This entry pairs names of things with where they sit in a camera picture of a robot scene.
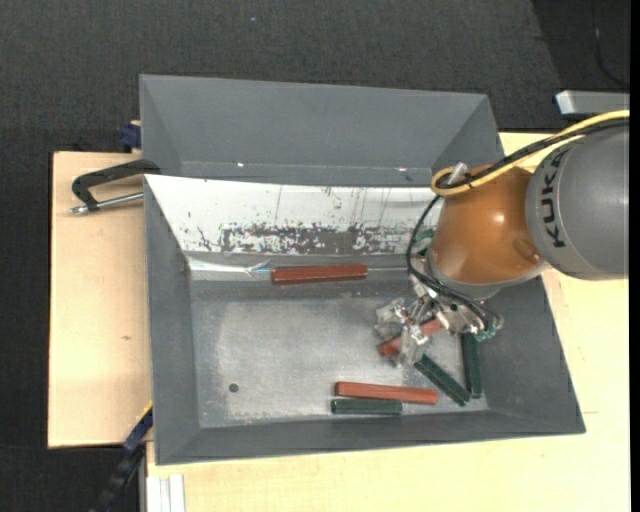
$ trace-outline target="yellow cable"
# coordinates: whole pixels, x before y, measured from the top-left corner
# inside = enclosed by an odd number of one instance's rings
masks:
[[[554,135],[551,135],[550,137],[547,137],[546,139],[544,139],[543,142],[545,143],[549,143],[549,145],[553,144],[553,140],[557,139],[558,137],[562,137],[564,135],[573,133],[575,131],[581,130],[583,128],[588,128],[589,126],[593,126],[595,124],[598,123],[602,123],[604,121],[610,121],[612,119],[627,119],[629,118],[629,110],[616,110],[614,112],[607,112],[606,114],[600,114],[594,117],[590,117],[589,119],[585,119],[584,121],[581,121],[579,123],[576,123],[568,128],[565,128],[564,130],[562,130],[561,132],[558,132]],[[568,139],[568,140],[564,140],[561,141],[563,143],[567,143],[570,140],[573,139]],[[519,158],[517,160],[514,160],[511,163],[508,163],[506,165],[503,165],[502,167],[498,167],[495,171],[493,171],[491,174],[487,174],[486,176],[483,176],[482,178],[478,178],[477,180],[473,180],[472,183],[464,183],[462,185],[458,185],[457,187],[451,187],[451,188],[440,188],[438,187],[437,183],[438,181],[445,175],[450,174],[451,171],[453,170],[453,167],[447,167],[446,169],[442,169],[441,171],[438,171],[433,178],[431,179],[431,190],[433,192],[435,192],[437,195],[440,196],[452,196],[455,194],[460,194],[462,192],[466,192],[467,190],[471,190],[472,188],[478,188],[481,185],[484,185],[485,183],[488,183],[494,179],[496,179],[498,176],[500,176],[501,174],[504,174],[507,171],[510,171],[511,169],[513,169],[514,167],[517,167],[518,165],[520,165],[522,162],[524,162],[525,160],[528,160],[529,158],[531,158],[533,155],[535,155],[536,153],[538,153],[539,151],[542,151],[542,149],[535,151],[529,155],[523,156],[522,158]]]

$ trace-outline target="white strip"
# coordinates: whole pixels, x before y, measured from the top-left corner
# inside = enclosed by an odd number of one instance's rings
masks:
[[[162,491],[160,477],[147,477],[147,512],[162,512]]]
[[[184,477],[178,474],[171,475],[169,477],[169,488],[171,491],[171,512],[186,512]]]
[[[160,510],[162,512],[171,512],[171,489],[169,488],[168,478],[163,478],[162,480],[160,480],[160,494]]]

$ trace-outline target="gray bin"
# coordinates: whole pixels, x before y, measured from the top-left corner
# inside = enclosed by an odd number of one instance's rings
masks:
[[[331,194],[340,186],[426,187],[432,169],[494,161],[502,151],[485,97],[148,76],[141,95],[145,158],[162,174],[203,178],[148,177],[144,186],[159,464],[584,431],[540,280],[491,301],[506,326],[481,346],[483,398],[460,408],[441,395],[438,405],[411,405],[398,418],[331,416],[336,380],[433,387],[415,369],[381,359],[373,330],[377,307],[411,298],[403,241],[420,201],[380,204],[378,227],[401,233],[386,252],[359,253],[349,243],[332,254],[232,251],[209,239],[211,227],[200,244],[185,242],[193,229],[232,222],[233,204],[248,197],[229,193],[225,202],[225,191],[243,189],[223,183],[221,204],[211,204],[202,195],[211,178]],[[169,206],[173,197],[184,207]],[[405,212],[404,224],[394,208]],[[304,215],[314,213],[301,201]],[[354,222],[359,215],[354,209]],[[344,222],[335,222],[331,236],[344,242]],[[290,287],[221,272],[265,259],[359,262],[371,271],[363,281]],[[440,334],[428,350],[464,382],[457,340]]]

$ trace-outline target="gray metal tray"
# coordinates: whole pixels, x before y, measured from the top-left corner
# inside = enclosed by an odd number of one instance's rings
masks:
[[[144,76],[141,102],[163,174],[144,185],[158,463],[584,431],[538,280],[492,301],[506,327],[481,347],[485,398],[329,412],[337,380],[432,387],[378,356],[375,309],[411,298],[402,253],[432,170],[502,156],[486,97]],[[369,276],[280,288],[261,268],[332,262]],[[456,340],[428,350],[463,381]]]

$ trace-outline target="green block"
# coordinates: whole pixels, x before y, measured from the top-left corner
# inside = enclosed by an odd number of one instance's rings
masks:
[[[426,354],[413,366],[459,406],[464,407],[471,400],[469,392],[440,368],[433,359],[427,357]]]
[[[464,375],[471,398],[482,396],[482,378],[480,376],[480,355],[478,341],[472,334],[462,336],[462,355],[464,358]]]
[[[335,398],[331,400],[333,414],[402,414],[400,400],[376,400],[369,398]]]

